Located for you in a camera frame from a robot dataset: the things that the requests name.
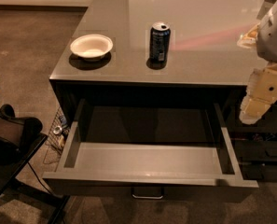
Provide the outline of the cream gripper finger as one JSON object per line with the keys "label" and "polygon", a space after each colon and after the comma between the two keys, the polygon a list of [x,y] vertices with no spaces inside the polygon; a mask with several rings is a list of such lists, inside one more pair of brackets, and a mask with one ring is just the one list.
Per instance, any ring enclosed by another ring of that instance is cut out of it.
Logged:
{"label": "cream gripper finger", "polygon": [[243,124],[253,125],[256,124],[269,109],[269,104],[246,95],[242,99],[239,119]]}

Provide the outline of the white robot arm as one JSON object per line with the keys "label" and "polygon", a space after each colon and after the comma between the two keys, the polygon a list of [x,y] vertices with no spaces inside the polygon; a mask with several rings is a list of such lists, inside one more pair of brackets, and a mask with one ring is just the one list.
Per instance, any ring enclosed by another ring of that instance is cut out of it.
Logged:
{"label": "white robot arm", "polygon": [[277,101],[277,0],[264,0],[257,18],[259,23],[237,42],[241,48],[255,48],[257,55],[268,62],[249,77],[239,115],[247,125],[257,123]]}

